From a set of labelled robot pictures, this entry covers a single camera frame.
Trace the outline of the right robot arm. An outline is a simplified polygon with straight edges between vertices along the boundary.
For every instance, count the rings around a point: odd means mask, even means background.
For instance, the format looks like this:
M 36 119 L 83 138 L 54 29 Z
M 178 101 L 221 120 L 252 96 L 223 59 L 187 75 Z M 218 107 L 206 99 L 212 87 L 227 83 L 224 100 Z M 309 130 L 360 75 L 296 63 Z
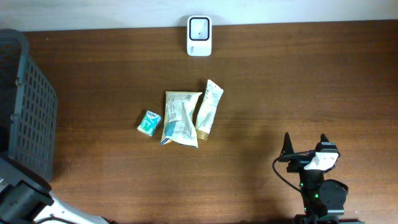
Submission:
M 344 204 L 349 187 L 338 180 L 324 178 L 324 174 L 335 168 L 339 157 L 336 144 L 329 141 L 325 134 L 320 136 L 320 142 L 313 150 L 295 152 L 289 133 L 285 133 L 280 155 L 272 162 L 272 169 L 280 180 L 302 197 L 304 213 L 296 215 L 294 223 L 361 223 L 358 219 L 341 218 L 345 214 Z M 291 184 L 278 173 L 275 168 L 277 162 L 288 163 L 286 170 L 299 175 L 299 186 Z

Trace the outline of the white tube gold cap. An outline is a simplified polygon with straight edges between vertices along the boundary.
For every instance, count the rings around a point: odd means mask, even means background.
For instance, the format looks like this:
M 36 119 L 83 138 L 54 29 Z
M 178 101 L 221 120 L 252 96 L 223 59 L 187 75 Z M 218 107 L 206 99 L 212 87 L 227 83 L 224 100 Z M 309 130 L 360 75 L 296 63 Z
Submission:
M 216 110 L 224 90 L 215 82 L 208 80 L 206 84 L 205 95 L 197 114 L 195 128 L 198 139 L 208 140 L 214 123 Z

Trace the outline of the yellow white snack bag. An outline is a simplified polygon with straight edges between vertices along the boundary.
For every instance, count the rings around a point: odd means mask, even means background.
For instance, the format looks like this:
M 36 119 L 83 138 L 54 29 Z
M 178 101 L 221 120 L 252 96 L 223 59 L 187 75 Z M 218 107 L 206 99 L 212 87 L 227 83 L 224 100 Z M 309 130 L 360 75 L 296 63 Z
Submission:
M 164 128 L 160 146 L 170 142 L 198 148 L 193 112 L 201 92 L 166 91 Z

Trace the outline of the teal tissue pack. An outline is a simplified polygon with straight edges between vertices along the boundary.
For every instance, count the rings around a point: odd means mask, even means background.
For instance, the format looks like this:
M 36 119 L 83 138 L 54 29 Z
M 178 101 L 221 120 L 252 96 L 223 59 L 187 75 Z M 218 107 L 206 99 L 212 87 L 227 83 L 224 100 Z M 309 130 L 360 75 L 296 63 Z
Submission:
M 161 115 L 147 110 L 137 130 L 147 136 L 153 136 L 161 120 Z

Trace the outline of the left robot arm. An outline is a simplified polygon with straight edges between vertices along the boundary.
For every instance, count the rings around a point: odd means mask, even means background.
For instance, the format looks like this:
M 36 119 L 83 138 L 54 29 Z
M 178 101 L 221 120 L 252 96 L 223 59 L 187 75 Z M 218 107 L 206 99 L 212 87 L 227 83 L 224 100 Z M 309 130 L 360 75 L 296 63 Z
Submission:
M 2 156 L 1 223 L 111 224 L 112 221 L 61 201 L 41 176 Z

